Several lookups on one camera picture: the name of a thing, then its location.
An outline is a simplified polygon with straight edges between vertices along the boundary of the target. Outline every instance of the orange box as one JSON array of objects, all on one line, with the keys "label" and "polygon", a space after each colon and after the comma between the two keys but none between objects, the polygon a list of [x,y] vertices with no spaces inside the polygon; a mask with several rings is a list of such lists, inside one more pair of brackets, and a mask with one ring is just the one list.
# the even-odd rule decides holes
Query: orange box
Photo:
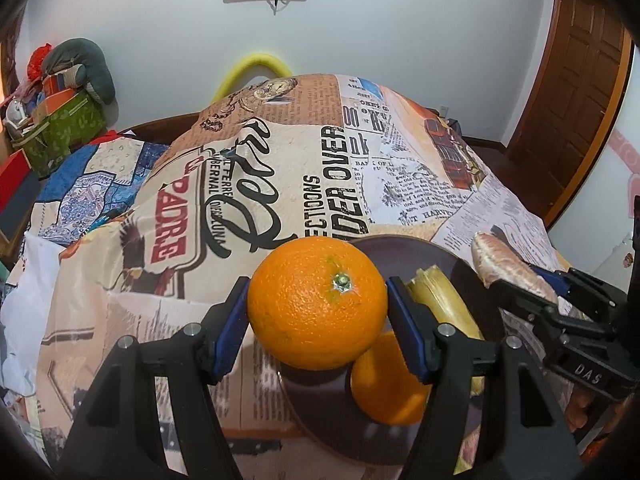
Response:
[{"label": "orange box", "polygon": [[49,97],[45,97],[44,101],[41,102],[38,106],[33,109],[31,113],[31,118],[33,119],[34,124],[39,124],[42,120],[55,112],[58,108],[60,108],[64,103],[69,101],[74,95],[76,95],[75,88],[67,88],[62,92],[58,92],[57,94],[50,95]]}]

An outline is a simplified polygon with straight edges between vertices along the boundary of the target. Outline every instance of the brown floor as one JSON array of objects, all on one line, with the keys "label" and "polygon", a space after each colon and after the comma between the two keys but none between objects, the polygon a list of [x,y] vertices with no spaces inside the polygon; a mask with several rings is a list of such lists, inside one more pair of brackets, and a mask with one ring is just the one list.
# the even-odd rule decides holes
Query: brown floor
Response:
[{"label": "brown floor", "polygon": [[473,146],[473,150],[529,211],[544,217],[551,203],[544,186],[536,178],[537,172],[514,163],[499,150],[484,146]]}]

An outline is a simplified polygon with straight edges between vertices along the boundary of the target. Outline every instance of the silver screw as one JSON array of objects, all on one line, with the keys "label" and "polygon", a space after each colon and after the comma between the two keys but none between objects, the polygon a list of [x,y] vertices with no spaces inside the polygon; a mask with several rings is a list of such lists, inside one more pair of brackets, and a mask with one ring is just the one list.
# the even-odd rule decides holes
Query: silver screw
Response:
[{"label": "silver screw", "polygon": [[440,332],[444,337],[451,337],[456,333],[456,327],[449,323],[443,323],[438,325],[438,332]]},{"label": "silver screw", "polygon": [[123,350],[126,350],[131,345],[133,345],[133,336],[131,335],[124,335],[118,339],[118,346]]},{"label": "silver screw", "polygon": [[505,343],[507,343],[507,346],[509,348],[513,348],[514,350],[517,350],[522,346],[522,341],[520,340],[520,338],[514,335],[507,336],[507,339],[505,339],[504,341]]},{"label": "silver screw", "polygon": [[202,330],[202,327],[199,323],[189,323],[182,329],[186,335],[196,335],[200,330]]}]

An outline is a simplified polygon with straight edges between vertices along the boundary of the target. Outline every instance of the dark brown plate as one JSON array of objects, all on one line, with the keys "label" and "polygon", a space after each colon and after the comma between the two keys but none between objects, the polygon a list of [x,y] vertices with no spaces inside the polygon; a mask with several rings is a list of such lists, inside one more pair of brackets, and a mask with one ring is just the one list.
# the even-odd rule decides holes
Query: dark brown plate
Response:
[{"label": "dark brown plate", "polygon": [[[475,271],[453,253],[406,236],[361,238],[353,244],[376,265],[382,277],[407,282],[417,269],[440,267],[465,301],[484,338],[500,341],[504,325]],[[350,460],[373,465],[402,465],[419,424],[386,426],[370,419],[356,405],[350,389],[351,365],[324,372],[280,365],[280,384],[303,429],[320,444]],[[480,424],[481,412],[469,407],[466,433]]]}]

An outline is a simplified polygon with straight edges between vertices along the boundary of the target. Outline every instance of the green bag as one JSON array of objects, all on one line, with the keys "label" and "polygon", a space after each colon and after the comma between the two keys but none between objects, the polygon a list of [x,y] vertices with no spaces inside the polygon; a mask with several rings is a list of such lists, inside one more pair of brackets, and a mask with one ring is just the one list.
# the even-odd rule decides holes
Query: green bag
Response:
[{"label": "green bag", "polygon": [[49,176],[71,149],[88,143],[106,126],[102,110],[84,90],[79,91],[23,138],[12,140],[22,148],[39,178]]}]

